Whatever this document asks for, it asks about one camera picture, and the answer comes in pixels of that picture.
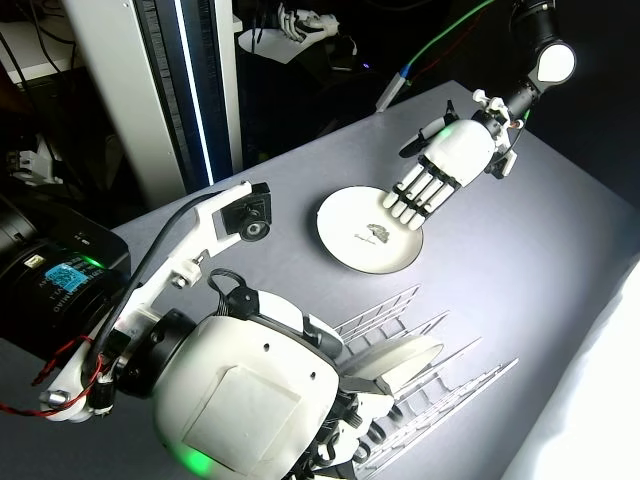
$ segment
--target dish rack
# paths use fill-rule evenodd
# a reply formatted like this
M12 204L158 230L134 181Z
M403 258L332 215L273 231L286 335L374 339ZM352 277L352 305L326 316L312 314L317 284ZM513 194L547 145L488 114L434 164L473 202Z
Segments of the dish rack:
M407 327L401 317L419 290L420 285L414 285L338 325L335 330L342 336L346 347L338 363L387 339L427 335L445 320L450 313L448 310L418 327ZM440 362L429 364L398 391L389 416L375 420L375 425L372 425L375 435L370 435L364 445L361 444L358 455L361 463L354 461L359 480L380 474L518 363L516 358L449 388L440 372L481 341L482 338L477 338Z

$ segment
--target qr code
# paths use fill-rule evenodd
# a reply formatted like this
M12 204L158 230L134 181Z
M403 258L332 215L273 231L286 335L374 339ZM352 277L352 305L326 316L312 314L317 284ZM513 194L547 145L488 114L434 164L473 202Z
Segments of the qr code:
M45 278L69 293L89 279L84 273L64 263L49 270L45 274Z

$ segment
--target green cable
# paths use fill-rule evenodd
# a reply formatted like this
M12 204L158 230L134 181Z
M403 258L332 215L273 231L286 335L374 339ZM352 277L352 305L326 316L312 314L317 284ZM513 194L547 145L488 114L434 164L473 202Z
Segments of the green cable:
M436 42L438 42L439 40L441 40L444 36L448 35L449 32L451 32L451 30L453 30L454 28L456 28L458 25L460 25L462 22L464 22L465 20L467 20L469 17L473 16L474 14L478 13L480 10L482 10L483 8L485 8L488 5L491 5L493 2L495 2L495 0L485 0L484 2L482 2L480 5L478 5L475 8L472 8L471 10L469 10L466 14L464 14L462 17L460 17L458 20L456 20L453 24L451 24L449 27L447 27L446 30L444 30L442 33L440 33L437 37L435 37L434 39L432 39L431 41L429 41L429 43L427 43L424 47L422 47L422 49L416 53L413 58L411 60L409 60L409 63L407 63L407 66L403 69L406 70L407 73L409 71L409 67L411 67L415 61L420 58L420 56L426 52L431 46L433 46L433 44L435 44Z

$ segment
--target red wire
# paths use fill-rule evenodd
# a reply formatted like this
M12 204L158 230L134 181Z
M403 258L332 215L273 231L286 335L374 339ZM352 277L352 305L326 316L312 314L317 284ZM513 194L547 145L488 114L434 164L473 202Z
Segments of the red wire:
M40 371L40 373L38 373L38 376L33 380L31 384L38 385L39 383L41 383L55 368L58 357L64 352L66 352L67 350L69 350L71 347L73 347L76 343L78 343L79 340L83 340L89 343L93 342L93 339L87 337L86 335L81 335L77 338L74 338L70 342L66 343L62 347L60 347L53 354L53 358L45 364L44 368ZM5 405L4 403L0 403L0 412L11 413L13 415L20 415L23 417L50 417L52 415L56 415L57 413L60 413L61 411L66 410L72 407L73 405L75 405L78 402L78 400L80 400L81 398L86 397L91 391L91 387L93 387L93 384L98 378L98 374L100 373L101 370L102 370L102 358L98 356L96 369L94 370L93 374L91 375L91 378L89 379L89 385L87 385L87 387L82 392L80 392L78 396L76 396L75 398L72 398L68 402L63 403L62 405L59 405L55 409L45 410L45 411L19 410L17 408L13 408L8 405Z
M462 43L462 41L467 38L467 36L473 31L474 28L476 28L476 26L478 25L478 22L480 21L480 19L482 18L482 15L484 15L484 11L480 12L480 14L475 18L475 20L473 21L473 23L469 26L469 28L467 28L464 33L462 35L460 35L458 37L458 39L453 42L451 44L451 46L449 48L447 48L444 52L442 52L442 55L440 55L438 58L436 58L433 62L431 62L429 65L427 65L426 67L424 67L422 70L420 70L415 77L413 77L413 79L411 80L411 83L415 82L418 77L422 76L423 74L425 74L426 72L428 72L429 70L431 70L433 67L435 67L438 63L440 63L442 60L444 60L444 58L449 55L453 50L456 49L456 47L458 47L458 45L460 45Z

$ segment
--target white plate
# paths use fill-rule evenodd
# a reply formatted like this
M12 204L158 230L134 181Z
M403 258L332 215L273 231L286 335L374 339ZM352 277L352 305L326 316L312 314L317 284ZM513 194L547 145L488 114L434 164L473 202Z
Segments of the white plate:
M318 210L318 233L327 250L345 265L366 273L408 267L422 249L422 229L409 230L382 206L387 192L349 187Z

